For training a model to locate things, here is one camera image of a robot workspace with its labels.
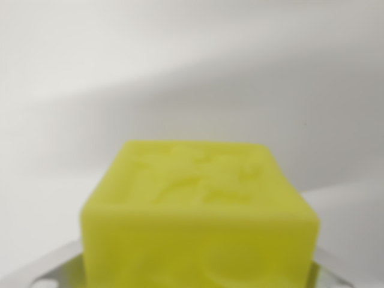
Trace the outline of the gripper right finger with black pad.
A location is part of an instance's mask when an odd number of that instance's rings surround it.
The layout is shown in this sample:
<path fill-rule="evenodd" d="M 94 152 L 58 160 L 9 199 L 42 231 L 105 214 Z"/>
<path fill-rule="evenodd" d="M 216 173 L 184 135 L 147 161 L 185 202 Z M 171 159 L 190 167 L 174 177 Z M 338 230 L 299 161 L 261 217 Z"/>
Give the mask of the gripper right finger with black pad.
<path fill-rule="evenodd" d="M 317 247 L 310 272 L 310 287 L 353 288 L 354 286 L 350 279 L 349 267 L 325 249 Z"/>

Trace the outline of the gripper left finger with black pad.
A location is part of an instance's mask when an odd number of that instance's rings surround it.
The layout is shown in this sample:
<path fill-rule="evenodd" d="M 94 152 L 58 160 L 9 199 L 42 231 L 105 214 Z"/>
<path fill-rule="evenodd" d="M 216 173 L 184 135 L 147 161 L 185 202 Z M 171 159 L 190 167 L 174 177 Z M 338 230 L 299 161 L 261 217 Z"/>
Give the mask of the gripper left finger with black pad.
<path fill-rule="evenodd" d="M 1 287 L 86 287 L 80 240 L 71 241 L 1 278 Z"/>

